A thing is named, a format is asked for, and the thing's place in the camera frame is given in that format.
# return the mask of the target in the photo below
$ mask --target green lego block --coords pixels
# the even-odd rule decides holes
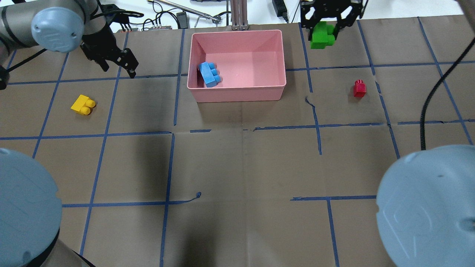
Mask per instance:
[[[310,48],[324,49],[327,46],[332,46],[335,43],[334,30],[335,27],[333,25],[327,25],[326,21],[317,23],[312,33]]]

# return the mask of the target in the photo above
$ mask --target power adapter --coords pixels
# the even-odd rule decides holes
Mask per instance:
[[[276,15],[282,17],[287,23],[289,23],[287,7],[285,6],[284,0],[272,0],[272,5],[274,6]]]
[[[188,29],[190,27],[190,19],[188,18],[186,12],[178,12],[177,19],[180,23],[180,29]]]

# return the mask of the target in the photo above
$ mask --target blue tape line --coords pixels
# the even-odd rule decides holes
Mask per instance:
[[[453,121],[426,121],[426,124],[453,124],[453,123],[460,123],[460,120],[453,120]],[[398,122],[398,125],[412,125],[412,124],[420,124],[420,121],[416,122]]]
[[[315,105],[310,103],[307,97],[305,98],[305,102],[307,102],[307,104],[312,106],[312,111],[314,114],[313,118],[315,120],[315,129],[317,130],[318,153],[322,155],[322,139],[320,138],[320,125],[318,124],[317,112],[315,111]]]
[[[8,65],[7,65],[7,69],[10,68],[11,66],[11,63],[13,62],[13,59],[15,58],[15,55],[17,54],[17,51],[13,51],[13,53],[11,54],[11,58],[10,58],[10,61],[8,62]]]
[[[402,63],[402,64],[380,64],[374,67],[408,67],[408,66],[433,66],[435,63]]]
[[[308,56],[307,56],[307,47],[305,46],[305,39],[304,39],[304,32],[302,31],[302,27],[299,22],[299,30],[300,30],[300,39],[302,40],[302,46],[304,48],[304,57],[305,57],[305,66],[307,70],[307,79],[308,79],[308,87],[310,88],[310,93],[313,93],[314,89],[312,87],[312,78],[310,77],[310,69],[308,67]]]
[[[177,78],[177,91],[175,95],[175,112],[173,113],[173,125],[177,125],[178,117],[178,99],[180,97],[180,82],[181,82],[181,62],[183,60],[183,43],[185,42],[185,30],[181,30],[181,43],[180,43],[180,57],[178,62],[178,78]]]
[[[82,203],[82,204],[63,204],[63,208],[89,208],[89,203]]]
[[[295,197],[290,201],[319,201],[319,200],[373,200],[376,195],[361,196],[330,196],[330,197]]]
[[[310,67],[309,70],[322,70],[322,69],[334,69],[334,68],[367,68],[370,65],[355,65],[355,66],[341,66],[341,67]]]
[[[330,223],[330,233],[332,235],[333,253],[335,255],[335,265],[336,267],[340,267],[340,260],[338,259],[338,249],[336,246],[335,226],[333,225],[332,205],[330,203],[330,200],[327,200],[327,209],[328,209],[328,220]]]
[[[371,54],[370,54],[370,50],[368,48],[368,43],[366,42],[366,38],[364,37],[363,28],[361,27],[361,23],[360,23],[359,20],[357,20],[356,22],[358,23],[358,29],[360,30],[361,39],[363,40],[364,49],[366,50],[366,55],[368,56],[368,61],[370,62],[371,72],[373,73],[373,76],[375,76],[376,71],[374,69],[373,60],[371,59]],[[398,144],[396,143],[396,138],[394,137],[394,132],[392,130],[391,120],[389,119],[388,109],[386,108],[386,104],[384,103],[384,98],[383,98],[383,95],[382,95],[382,92],[381,92],[381,87],[380,87],[379,83],[376,82],[376,80],[374,82],[376,84],[376,88],[377,88],[378,93],[380,95],[380,101],[381,101],[381,105],[382,105],[383,110],[384,110],[384,116],[386,117],[386,123],[387,123],[388,128],[389,128],[389,134],[391,135],[391,140],[392,140],[392,145],[394,147],[394,152],[396,153],[396,158],[399,159],[400,158],[399,148],[398,148]]]
[[[129,33],[126,33],[124,48],[127,46],[128,38],[129,38]],[[101,146],[101,153],[99,154],[99,161],[97,163],[97,169],[96,169],[96,172],[95,172],[94,184],[93,184],[92,192],[91,192],[91,199],[89,201],[90,206],[87,210],[86,224],[84,226],[83,239],[81,241],[81,249],[79,251],[80,255],[83,255],[84,246],[86,245],[87,231],[89,229],[89,221],[91,219],[92,204],[94,203],[95,191],[96,191],[96,188],[97,188],[97,181],[99,179],[99,172],[101,170],[102,158],[104,156],[104,150],[105,150],[105,142],[107,141],[107,134],[109,132],[109,125],[111,123],[112,110],[114,108],[115,95],[117,94],[117,86],[119,84],[119,78],[120,78],[121,70],[122,70],[122,68],[119,67],[119,70],[117,71],[117,76],[115,77],[114,92],[112,94],[111,106],[109,108],[109,115],[107,117],[107,124],[105,125],[104,139],[102,141],[102,146]]]
[[[59,72],[58,80],[56,81],[55,90],[53,91],[53,95],[51,96],[51,101],[49,101],[48,110],[46,111],[45,120],[43,121],[41,131],[39,132],[38,141],[36,142],[35,150],[33,151],[32,158],[35,158],[36,153],[38,152],[39,142],[41,141],[41,137],[43,136],[43,132],[45,131],[46,123],[48,122],[48,118],[49,118],[49,113],[51,112],[51,107],[53,106],[53,101],[55,100],[56,92],[58,91],[59,81],[61,80],[61,77],[63,76],[64,68],[66,66],[66,61],[68,57],[69,57],[69,53],[67,53],[66,56],[64,57],[63,66],[61,67],[61,71]]]
[[[104,137],[104,135],[103,134],[54,135],[54,136],[42,136],[41,139],[70,139],[70,138],[89,138],[89,137]]]
[[[75,83],[75,82],[94,82],[94,81],[112,81],[116,78],[91,78],[91,79],[76,79],[76,80],[63,80],[61,83]]]
[[[384,116],[386,117],[386,121],[387,121],[387,124],[388,124],[388,127],[389,127],[389,133],[391,135],[391,140],[392,140],[392,145],[394,147],[394,152],[396,153],[396,158],[399,159],[401,157],[401,155],[399,154],[399,148],[398,148],[398,144],[396,143],[396,137],[394,136],[394,132],[392,130],[392,125],[391,125],[391,120],[389,119],[388,109],[386,108],[386,104],[384,103],[384,98],[382,96],[381,87],[380,87],[378,82],[375,81],[375,83],[376,83],[376,88],[378,89],[378,92],[380,94],[380,101],[381,101],[381,105],[382,105],[383,110],[384,110]]]
[[[205,130],[190,130],[190,133],[209,133],[211,132],[211,129],[205,129]]]
[[[371,55],[370,55],[370,49],[368,48],[368,44],[366,43],[366,38],[364,37],[363,28],[361,27],[361,23],[359,20],[357,20],[356,23],[358,24],[358,29],[360,30],[361,39],[363,40],[364,50],[366,51],[366,55],[368,56],[368,61],[370,62],[371,72],[373,73],[373,75],[376,75],[376,72],[374,70],[373,60],[371,59]]]
[[[168,163],[167,195],[165,201],[165,212],[163,214],[163,227],[161,229],[160,267],[163,267],[163,257],[165,256],[165,236],[167,233],[168,208],[170,202],[171,175],[173,170],[173,155],[175,153],[175,134],[171,135],[170,161]]]
[[[159,134],[171,134],[171,132],[108,133],[107,136],[159,135]]]
[[[162,75],[142,75],[142,76],[135,76],[134,79],[144,79],[144,78],[167,78],[167,77],[178,77],[178,74],[162,74]],[[120,77],[121,80],[131,79],[129,76]]]
[[[256,127],[254,131],[262,130],[282,130],[282,129],[311,129],[315,128],[315,125],[296,125],[296,126],[267,126],[267,127]]]
[[[0,140],[35,140],[38,136],[0,137]]]
[[[422,31],[422,35],[424,36],[424,40],[426,41],[427,47],[429,48],[430,54],[432,55],[434,62],[437,65],[437,70],[439,71],[439,75],[442,77],[444,74],[442,73],[442,69],[440,68],[439,62],[437,61],[437,57],[434,53],[434,50],[432,49],[432,46],[430,45],[429,39],[427,38],[427,34],[426,34],[426,31],[424,30],[424,26],[422,25],[422,21],[420,20],[419,17],[417,19],[419,21],[419,26]],[[450,89],[446,81],[444,81],[444,86],[446,88],[448,97],[450,98],[450,101],[452,102],[452,105],[454,106],[455,112],[457,113],[458,119],[460,120],[460,123],[462,124],[462,128],[464,129],[465,135],[467,136],[468,143],[473,145],[472,138],[470,137],[470,133],[467,130],[467,126],[465,125],[462,114],[460,113],[460,110],[458,109],[457,104],[455,103],[454,97],[452,96],[452,93],[450,92]]]
[[[452,65],[454,64],[455,61],[452,62],[439,62],[439,65]],[[467,60],[467,61],[460,61],[459,64],[473,64],[475,63],[475,60]]]
[[[307,68],[301,67],[301,68],[288,68],[288,69],[285,69],[285,71],[300,71],[300,70],[307,70]]]
[[[176,200],[176,201],[144,201],[144,202],[111,202],[111,203],[77,203],[77,204],[63,204],[63,208],[88,208],[88,207],[135,207],[135,206],[164,206],[167,203],[170,205],[179,205],[192,202],[201,197],[201,192],[196,194],[196,197],[190,200]]]
[[[40,82],[16,82],[16,83],[9,83],[9,85],[16,86],[16,85],[39,85],[39,84],[53,84],[57,83],[58,81],[40,81]]]
[[[359,126],[380,126],[384,125],[384,123],[360,123],[360,124],[321,124],[320,128],[325,127],[342,127],[342,126],[350,126],[350,127],[359,127]]]

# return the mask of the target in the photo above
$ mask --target metal rod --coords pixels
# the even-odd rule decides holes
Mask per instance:
[[[172,3],[172,2],[167,1],[167,0],[156,0],[156,1],[158,1],[162,4],[165,4],[165,5],[169,5],[169,6],[172,6],[174,8],[178,8],[178,9],[181,9],[183,11],[198,15],[198,16],[203,17],[203,18],[218,20],[218,18],[213,17],[212,15],[209,15],[209,14],[206,14],[206,13],[203,13],[203,12],[200,12],[198,10],[191,9],[191,8],[187,8],[187,7],[179,5],[179,4],[175,4],[175,3]]]
[[[231,0],[232,30],[247,30],[247,0]]]

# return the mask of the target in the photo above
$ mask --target toy block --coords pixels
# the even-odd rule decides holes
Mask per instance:
[[[320,21],[315,25],[312,33],[312,40],[310,41],[311,49],[324,49],[327,46],[332,46],[335,43],[335,36],[333,25],[327,25],[326,21]]]
[[[198,65],[198,69],[206,87],[215,87],[221,81],[221,77],[218,75],[218,70],[216,70],[214,63],[203,62]]]
[[[353,96],[363,97],[365,93],[366,93],[366,84],[364,84],[363,80],[357,80],[353,88]]]
[[[93,107],[95,107],[94,100],[85,95],[80,95],[71,106],[71,109],[78,114],[89,115],[91,113],[91,108]]]

